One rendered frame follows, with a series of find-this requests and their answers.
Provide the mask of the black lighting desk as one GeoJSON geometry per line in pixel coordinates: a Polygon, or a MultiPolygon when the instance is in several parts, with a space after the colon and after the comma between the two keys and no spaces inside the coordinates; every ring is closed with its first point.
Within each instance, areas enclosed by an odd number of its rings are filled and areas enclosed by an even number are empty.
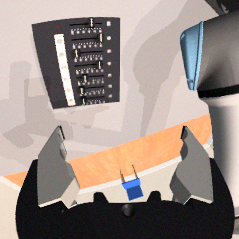
{"type": "Polygon", "coordinates": [[[120,101],[119,17],[69,18],[31,26],[53,109],[120,101]]]}

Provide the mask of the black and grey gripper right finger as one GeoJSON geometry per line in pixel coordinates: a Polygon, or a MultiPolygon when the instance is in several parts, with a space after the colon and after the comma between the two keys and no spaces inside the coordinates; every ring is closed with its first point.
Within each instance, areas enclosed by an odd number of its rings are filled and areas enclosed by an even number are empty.
{"type": "Polygon", "coordinates": [[[196,211],[207,222],[215,239],[232,239],[234,204],[217,163],[187,126],[183,126],[180,139],[182,161],[169,185],[172,201],[196,211]]]}

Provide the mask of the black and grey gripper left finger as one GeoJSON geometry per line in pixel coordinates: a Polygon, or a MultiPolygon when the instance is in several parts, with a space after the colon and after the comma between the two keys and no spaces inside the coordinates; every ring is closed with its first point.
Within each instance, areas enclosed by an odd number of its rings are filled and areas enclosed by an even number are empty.
{"type": "Polygon", "coordinates": [[[57,126],[31,163],[16,204],[18,239],[42,239],[55,218],[78,205],[80,184],[65,162],[64,140],[62,128],[57,126]]]}

